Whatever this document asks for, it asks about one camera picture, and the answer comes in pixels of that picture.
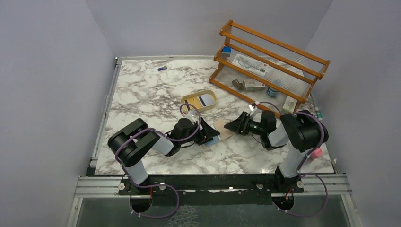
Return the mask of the beige card holder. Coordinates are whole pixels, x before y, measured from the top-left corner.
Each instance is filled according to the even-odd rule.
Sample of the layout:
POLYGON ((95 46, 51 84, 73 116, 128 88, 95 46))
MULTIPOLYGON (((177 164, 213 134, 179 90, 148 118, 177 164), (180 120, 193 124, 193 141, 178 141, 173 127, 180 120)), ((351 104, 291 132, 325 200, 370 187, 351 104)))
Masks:
MULTIPOLYGON (((229 138, 233 135, 233 133, 232 133, 230 130, 227 130, 227 129, 224 128, 224 125, 225 125, 226 123, 227 123, 227 121, 224 120, 224 119, 219 119, 219 120, 213 122, 213 124, 214 124, 215 126, 217 126, 217 128, 218 128, 218 130, 219 130, 219 132, 220 132, 220 135, 221 135, 221 140, 220 140, 219 142, 222 142, 222 141, 224 141, 224 140, 226 140, 226 139, 229 139, 229 138)), ((205 145, 203 144, 203 145, 202 145, 202 148, 203 148, 203 149, 209 149, 209 148, 211 148, 212 146, 206 148, 205 145)))

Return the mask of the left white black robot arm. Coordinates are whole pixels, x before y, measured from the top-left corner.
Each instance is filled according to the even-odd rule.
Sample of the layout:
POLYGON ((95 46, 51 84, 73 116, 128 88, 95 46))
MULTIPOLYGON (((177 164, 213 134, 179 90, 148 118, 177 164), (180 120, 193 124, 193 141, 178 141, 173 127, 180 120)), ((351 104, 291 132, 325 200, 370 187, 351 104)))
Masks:
POLYGON ((112 135, 107 145, 131 180, 140 185, 148 178, 142 158, 150 150, 170 157, 180 151, 183 144, 193 142, 200 146, 219 135, 220 132, 203 118, 200 122, 181 118, 166 135, 149 128, 144 120, 138 118, 112 135))

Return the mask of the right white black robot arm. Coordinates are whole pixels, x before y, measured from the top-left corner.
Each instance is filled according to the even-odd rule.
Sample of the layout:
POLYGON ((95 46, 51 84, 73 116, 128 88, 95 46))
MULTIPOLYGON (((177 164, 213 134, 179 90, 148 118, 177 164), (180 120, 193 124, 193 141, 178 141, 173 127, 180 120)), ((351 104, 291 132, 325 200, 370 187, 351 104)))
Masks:
POLYGON ((261 144, 267 150, 290 142, 290 151, 276 174, 282 178, 295 178, 308 156, 328 140, 328 131, 308 110, 281 115, 280 120, 281 124, 277 126, 273 111, 262 111, 259 122, 254 121, 249 113, 242 112, 224 128, 241 135, 251 133, 260 136, 261 144))

